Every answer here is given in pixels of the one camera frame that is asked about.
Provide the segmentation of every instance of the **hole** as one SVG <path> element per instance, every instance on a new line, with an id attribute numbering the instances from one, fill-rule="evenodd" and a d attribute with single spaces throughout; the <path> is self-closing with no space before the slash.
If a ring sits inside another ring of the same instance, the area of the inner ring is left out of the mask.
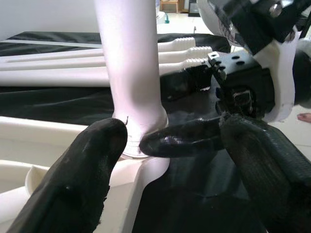
<path id="1" fill-rule="evenodd" d="M 245 64 L 244 61 L 237 62 L 237 65 L 238 65 L 238 66 L 241 66 L 241 65 L 244 65 L 244 64 Z"/>

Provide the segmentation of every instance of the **floor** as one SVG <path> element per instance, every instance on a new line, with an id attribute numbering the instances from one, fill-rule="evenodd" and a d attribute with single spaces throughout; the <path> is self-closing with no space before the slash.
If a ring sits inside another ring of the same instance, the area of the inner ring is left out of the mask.
<path id="1" fill-rule="evenodd" d="M 188 14 L 168 13 L 170 23 L 158 25 L 158 33 L 211 33 L 200 17 L 188 17 Z M 279 128 L 311 160 L 311 124 L 299 121 L 297 114 L 311 112 L 301 106 L 293 108 L 291 115 L 283 122 L 271 125 Z"/>

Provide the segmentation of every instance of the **black rubber finger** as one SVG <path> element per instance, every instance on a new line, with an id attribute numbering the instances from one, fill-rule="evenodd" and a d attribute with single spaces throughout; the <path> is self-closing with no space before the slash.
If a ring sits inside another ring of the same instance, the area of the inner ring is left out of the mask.
<path id="1" fill-rule="evenodd" d="M 117 119 L 95 122 L 81 132 L 49 169 L 8 233 L 93 232 L 126 142 L 126 127 Z"/>
<path id="2" fill-rule="evenodd" d="M 223 149 L 219 118 L 170 126 L 142 139 L 141 151 L 154 157 L 191 157 Z"/>
<path id="3" fill-rule="evenodd" d="M 311 233 L 311 163 L 278 129 L 230 117 L 225 148 L 269 233 Z"/>

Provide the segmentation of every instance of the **screw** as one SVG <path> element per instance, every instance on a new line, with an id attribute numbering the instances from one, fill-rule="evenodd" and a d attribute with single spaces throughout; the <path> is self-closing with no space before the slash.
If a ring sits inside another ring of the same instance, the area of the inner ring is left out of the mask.
<path id="1" fill-rule="evenodd" d="M 295 39 L 296 33 L 294 31 L 291 31 L 287 37 L 285 38 L 286 42 L 291 42 Z"/>
<path id="2" fill-rule="evenodd" d="M 278 2 L 278 3 L 273 4 L 270 7 L 269 11 L 270 11 L 271 17 L 273 17 L 273 18 L 278 17 L 282 13 L 282 5 L 281 5 L 281 3 Z"/>

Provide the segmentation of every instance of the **white plastic rod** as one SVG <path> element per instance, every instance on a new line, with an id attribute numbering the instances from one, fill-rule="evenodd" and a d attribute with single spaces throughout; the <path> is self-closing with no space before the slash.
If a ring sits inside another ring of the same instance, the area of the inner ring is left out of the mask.
<path id="1" fill-rule="evenodd" d="M 182 51 L 191 47 L 195 47 L 195 40 L 193 37 L 178 38 L 172 42 L 158 43 L 159 52 Z M 58 60 L 81 57 L 99 57 L 103 56 L 102 49 L 88 49 L 66 52 L 49 52 L 41 54 L 16 55 L 0 57 L 0 62 L 30 62 L 42 60 Z"/>
<path id="2" fill-rule="evenodd" d="M 159 63 L 179 63 L 187 59 L 207 57 L 212 52 L 210 47 L 193 47 L 185 51 L 160 52 Z M 29 62 L 8 62 L 0 63 L 0 71 L 29 70 L 29 69 L 62 69 L 62 68 L 83 68 L 103 67 L 106 65 L 105 57 L 82 57 L 59 60 L 42 60 Z"/>
<path id="3" fill-rule="evenodd" d="M 199 66 L 205 60 L 160 64 L 159 74 Z M 109 82 L 107 67 L 0 71 L 0 86 L 109 87 Z"/>
<path id="4" fill-rule="evenodd" d="M 146 157 L 138 147 L 141 138 L 168 123 L 160 97 L 155 1 L 95 0 L 95 3 L 114 117 L 127 123 L 124 154 Z"/>
<path id="5" fill-rule="evenodd" d="M 0 193 L 0 224 L 16 218 L 29 197 L 25 187 Z"/>

